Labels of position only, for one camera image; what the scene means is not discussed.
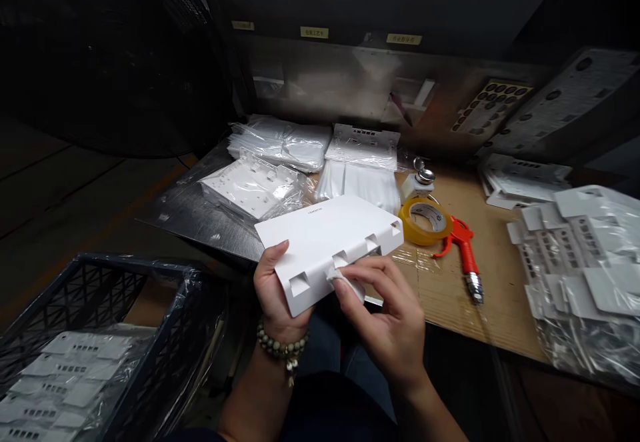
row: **cardboard surface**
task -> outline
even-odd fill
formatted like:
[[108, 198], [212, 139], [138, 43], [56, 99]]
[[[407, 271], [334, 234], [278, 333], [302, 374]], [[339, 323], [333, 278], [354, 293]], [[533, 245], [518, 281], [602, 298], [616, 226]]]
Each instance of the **cardboard surface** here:
[[[391, 257], [418, 294], [426, 320], [548, 363], [529, 310], [521, 260], [507, 232], [507, 223], [516, 220], [517, 214], [487, 205], [474, 172], [448, 166], [430, 168], [436, 174], [433, 196], [446, 212], [466, 222], [474, 232], [471, 245], [485, 303], [478, 309], [471, 302], [457, 245], [444, 257], [433, 259], [442, 244], [420, 247], [406, 241]], [[399, 186], [406, 176], [397, 174]], [[367, 295], [379, 298], [371, 287], [367, 287]]]
[[159, 327], [175, 297], [176, 289], [149, 278], [124, 322]]

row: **metal nozzle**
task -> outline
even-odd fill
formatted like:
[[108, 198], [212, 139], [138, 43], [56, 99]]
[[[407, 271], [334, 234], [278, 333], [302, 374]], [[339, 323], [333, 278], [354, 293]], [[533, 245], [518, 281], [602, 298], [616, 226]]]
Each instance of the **metal nozzle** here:
[[476, 304], [484, 303], [485, 298], [480, 276], [478, 276], [476, 272], [469, 272], [465, 275], [465, 279], [467, 280], [467, 288], [469, 289], [469, 293], [471, 294], [473, 301]]

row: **left hand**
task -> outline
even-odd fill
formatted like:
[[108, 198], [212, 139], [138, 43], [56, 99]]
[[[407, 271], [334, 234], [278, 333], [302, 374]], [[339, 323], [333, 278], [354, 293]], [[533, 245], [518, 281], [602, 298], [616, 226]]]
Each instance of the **left hand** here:
[[275, 264], [289, 248], [289, 241], [269, 247], [260, 257], [253, 274], [253, 285], [265, 314], [265, 332], [280, 343], [294, 343], [307, 332], [313, 307], [292, 317], [280, 279], [275, 273]]

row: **stack of white plastic parts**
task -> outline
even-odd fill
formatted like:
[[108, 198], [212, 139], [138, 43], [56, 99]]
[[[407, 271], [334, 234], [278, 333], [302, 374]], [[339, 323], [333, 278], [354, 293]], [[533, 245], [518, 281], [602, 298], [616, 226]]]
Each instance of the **stack of white plastic parts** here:
[[249, 123], [232, 123], [228, 150], [235, 159], [240, 148], [273, 164], [290, 165], [302, 172], [320, 172], [331, 140], [331, 128], [299, 125], [268, 115], [252, 115]]
[[284, 165], [272, 165], [240, 148], [240, 158], [200, 180], [205, 198], [230, 209], [240, 222], [257, 221], [297, 210], [313, 192], [306, 176]]
[[62, 332], [0, 402], [0, 440], [67, 442], [104, 423], [133, 368], [134, 338]]
[[640, 385], [640, 201], [597, 185], [554, 194], [508, 224], [554, 366]]
[[478, 165], [478, 174], [487, 196], [487, 204], [502, 209], [527, 207], [551, 202], [553, 194], [571, 186], [565, 177], [566, 165], [543, 164], [491, 154]]
[[395, 182], [399, 138], [398, 132], [336, 124], [316, 201], [356, 195], [396, 215], [400, 209], [400, 193]]

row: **right hand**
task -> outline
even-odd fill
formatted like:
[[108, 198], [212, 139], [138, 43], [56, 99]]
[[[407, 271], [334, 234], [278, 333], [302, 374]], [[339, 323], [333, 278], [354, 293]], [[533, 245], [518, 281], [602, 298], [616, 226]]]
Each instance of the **right hand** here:
[[423, 365], [425, 314], [400, 269], [389, 257], [366, 257], [340, 272], [348, 280], [372, 284], [384, 298], [382, 313], [371, 314], [343, 280], [333, 280], [340, 308], [372, 360], [400, 392], [421, 385], [427, 377]]

